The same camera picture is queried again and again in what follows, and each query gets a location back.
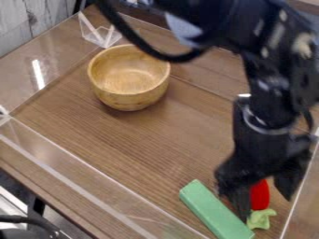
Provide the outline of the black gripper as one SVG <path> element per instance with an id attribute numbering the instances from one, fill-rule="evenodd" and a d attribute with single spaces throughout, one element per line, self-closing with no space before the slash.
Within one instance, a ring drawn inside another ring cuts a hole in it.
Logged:
<path id="1" fill-rule="evenodd" d="M 294 134 L 291 126 L 267 129 L 251 122 L 250 99 L 234 103 L 235 149 L 215 171 L 218 193 L 231 202 L 243 222 L 251 215 L 251 186 L 273 176 L 287 201 L 305 179 L 314 135 Z"/>

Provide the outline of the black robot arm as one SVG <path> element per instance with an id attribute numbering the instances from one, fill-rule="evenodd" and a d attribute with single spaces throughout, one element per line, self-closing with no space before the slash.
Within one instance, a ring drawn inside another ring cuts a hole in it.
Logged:
<path id="1" fill-rule="evenodd" d="M 203 52 L 222 47 L 245 65 L 250 95 L 234 102 L 235 149 L 215 172 L 219 194 L 242 219 L 253 210 L 250 190 L 267 177 L 286 199 L 310 164 L 313 123 L 319 103 L 319 45 L 310 21 L 282 0 L 154 0 L 181 42 Z"/>

